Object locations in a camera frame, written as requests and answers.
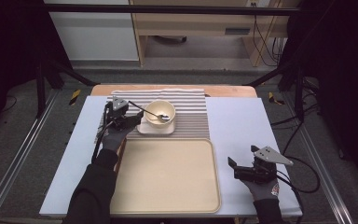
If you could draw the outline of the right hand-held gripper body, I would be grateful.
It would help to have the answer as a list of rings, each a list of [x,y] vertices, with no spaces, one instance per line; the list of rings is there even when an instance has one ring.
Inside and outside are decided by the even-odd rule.
[[[277,177],[277,164],[290,166],[294,164],[272,147],[262,147],[253,154],[253,166],[243,167],[238,165],[238,171],[234,171],[235,179],[257,184],[268,183]]]

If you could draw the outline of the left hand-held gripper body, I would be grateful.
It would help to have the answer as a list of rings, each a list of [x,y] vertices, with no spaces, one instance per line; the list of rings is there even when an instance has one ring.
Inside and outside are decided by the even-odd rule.
[[[121,109],[126,107],[129,108],[129,103],[124,99],[114,97],[109,101],[103,111],[104,128],[112,126],[118,131],[123,130],[126,123],[126,116],[121,115]]]

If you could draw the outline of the beige bowl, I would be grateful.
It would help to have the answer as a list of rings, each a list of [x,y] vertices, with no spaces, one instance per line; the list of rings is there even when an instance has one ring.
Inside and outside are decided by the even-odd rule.
[[[173,114],[174,119],[175,119],[175,115],[176,115],[175,107],[173,106],[173,104],[171,104],[168,101],[165,101],[165,100],[153,101],[153,102],[149,103],[148,105],[146,105],[145,109],[152,113],[155,113],[155,114],[157,111],[163,110],[169,114]]]

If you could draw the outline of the metal spoon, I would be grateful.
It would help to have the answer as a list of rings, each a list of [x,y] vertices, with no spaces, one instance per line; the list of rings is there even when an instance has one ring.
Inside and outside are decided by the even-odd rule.
[[[157,115],[157,114],[155,114],[155,113],[152,113],[152,112],[146,110],[145,108],[143,108],[143,107],[137,105],[136,103],[134,103],[134,102],[132,102],[132,101],[129,101],[129,104],[131,104],[131,105],[133,105],[133,106],[135,106],[135,107],[141,109],[142,111],[146,112],[147,114],[150,114],[150,115],[156,117],[158,120],[169,121],[169,120],[171,119],[168,115],[164,115],[164,114]]]

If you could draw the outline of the white square plate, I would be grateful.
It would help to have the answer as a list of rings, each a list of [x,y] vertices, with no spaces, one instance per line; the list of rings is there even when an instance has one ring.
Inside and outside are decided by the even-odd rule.
[[[167,116],[170,120],[159,119],[159,115]],[[163,110],[157,111],[156,116],[144,112],[141,124],[137,127],[137,131],[142,134],[171,134],[174,132],[174,129],[174,115]]]

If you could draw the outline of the beige plastic tray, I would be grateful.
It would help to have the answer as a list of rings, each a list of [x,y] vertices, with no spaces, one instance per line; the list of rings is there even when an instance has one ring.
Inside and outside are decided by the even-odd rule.
[[[212,214],[221,206],[208,139],[130,139],[111,201],[113,215]]]

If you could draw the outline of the person's left hand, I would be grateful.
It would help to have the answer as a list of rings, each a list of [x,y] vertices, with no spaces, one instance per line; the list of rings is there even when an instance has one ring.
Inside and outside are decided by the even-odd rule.
[[[114,128],[107,128],[102,139],[103,149],[117,152],[130,131],[130,129],[118,131]]]

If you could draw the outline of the yellow black tape piece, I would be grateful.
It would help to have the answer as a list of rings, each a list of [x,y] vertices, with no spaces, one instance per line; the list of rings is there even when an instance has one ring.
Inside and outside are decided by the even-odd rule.
[[[72,97],[68,103],[68,105],[74,105],[76,102],[77,97],[79,96],[81,90],[75,90],[72,94]]]
[[[268,101],[277,105],[285,105],[285,102],[283,100],[277,100],[272,92],[268,93]]]

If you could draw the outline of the striped placemat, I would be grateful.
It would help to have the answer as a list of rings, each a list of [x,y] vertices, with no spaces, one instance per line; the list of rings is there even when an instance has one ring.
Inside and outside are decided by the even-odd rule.
[[[176,110],[175,129],[171,134],[142,134],[137,126],[129,138],[210,138],[204,89],[160,89],[142,91],[112,91],[106,102],[114,97],[132,101],[145,108],[156,100],[165,100],[173,104]]]

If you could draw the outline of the black metal stand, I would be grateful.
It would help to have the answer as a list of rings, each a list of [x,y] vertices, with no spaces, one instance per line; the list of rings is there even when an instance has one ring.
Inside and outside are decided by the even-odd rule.
[[[274,70],[268,72],[266,75],[247,83],[247,86],[257,87],[277,75],[282,75],[278,84],[278,89],[280,91],[288,91],[292,85],[296,86],[294,106],[295,115],[300,121],[304,121],[305,112],[302,100],[304,76],[303,70],[298,63],[284,63],[283,65],[280,65]]]
[[[45,80],[48,81],[52,89],[60,89],[63,86],[63,80],[60,73],[76,79],[86,86],[96,86],[97,82],[87,79],[72,68],[58,63],[51,59],[41,59],[35,67],[36,89],[37,89],[37,117],[40,118],[47,109]]]

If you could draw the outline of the white cabinet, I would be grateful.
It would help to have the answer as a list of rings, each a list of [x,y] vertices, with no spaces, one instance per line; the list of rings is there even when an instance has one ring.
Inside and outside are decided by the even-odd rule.
[[[129,13],[50,12],[71,61],[137,61]]]

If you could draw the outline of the black horizontal bar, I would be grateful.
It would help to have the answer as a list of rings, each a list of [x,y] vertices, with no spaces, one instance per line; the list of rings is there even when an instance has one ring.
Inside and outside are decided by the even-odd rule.
[[[50,12],[87,13],[147,13],[147,14],[208,14],[208,15],[262,15],[292,16],[301,13],[297,7],[200,7],[200,6],[130,6],[45,4]]]

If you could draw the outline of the grey label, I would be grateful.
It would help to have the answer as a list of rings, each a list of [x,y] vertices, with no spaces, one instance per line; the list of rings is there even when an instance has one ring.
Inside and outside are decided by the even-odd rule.
[[[225,30],[225,35],[248,35],[250,31],[250,28],[228,27]]]

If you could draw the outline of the aluminium rail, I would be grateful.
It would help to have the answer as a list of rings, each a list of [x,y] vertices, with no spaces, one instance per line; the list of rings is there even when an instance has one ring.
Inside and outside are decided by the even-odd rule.
[[[298,131],[293,136],[298,136],[300,149],[290,148],[285,145],[287,155],[297,151],[304,151],[311,167],[320,178],[320,188],[330,205],[338,224],[353,224],[353,219],[347,205],[339,193],[338,184],[335,182],[331,165],[341,162],[341,153],[326,129],[320,108],[315,99],[301,99],[300,107],[304,110],[304,120],[297,120]]]
[[[34,142],[37,139],[40,131],[44,127],[44,124],[48,118],[48,115],[54,106],[57,97],[60,94],[60,90],[52,90],[49,95],[48,99],[45,102],[45,108],[38,113],[38,116],[34,120],[34,123],[27,133],[26,137],[21,143],[20,148],[18,149],[14,159],[12,160],[11,164],[9,165],[5,175],[0,181],[0,208],[8,195],[10,189],[13,186],[14,181],[16,180],[21,167],[23,166],[26,158],[33,148]]]

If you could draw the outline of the wall socket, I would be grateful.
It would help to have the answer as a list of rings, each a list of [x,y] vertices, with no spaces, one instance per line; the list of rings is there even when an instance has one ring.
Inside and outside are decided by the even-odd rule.
[[[247,7],[268,7],[270,0],[247,0]]]

